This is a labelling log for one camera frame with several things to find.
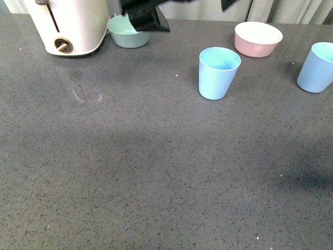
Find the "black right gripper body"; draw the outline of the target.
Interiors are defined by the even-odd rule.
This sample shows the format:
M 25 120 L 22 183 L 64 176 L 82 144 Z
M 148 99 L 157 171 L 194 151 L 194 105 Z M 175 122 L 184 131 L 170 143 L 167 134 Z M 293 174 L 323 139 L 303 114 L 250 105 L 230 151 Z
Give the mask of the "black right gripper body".
M 238 0 L 221 0 L 222 11 L 226 11 L 228 8 L 230 8 L 237 1 Z

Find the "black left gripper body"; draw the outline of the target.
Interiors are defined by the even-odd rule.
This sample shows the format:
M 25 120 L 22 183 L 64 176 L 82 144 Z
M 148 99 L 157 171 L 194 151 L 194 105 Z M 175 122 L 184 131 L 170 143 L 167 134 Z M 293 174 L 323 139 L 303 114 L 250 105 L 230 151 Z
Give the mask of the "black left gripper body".
M 120 0 L 122 15 L 127 15 L 137 32 L 170 32 L 169 24 L 159 9 L 165 1 Z

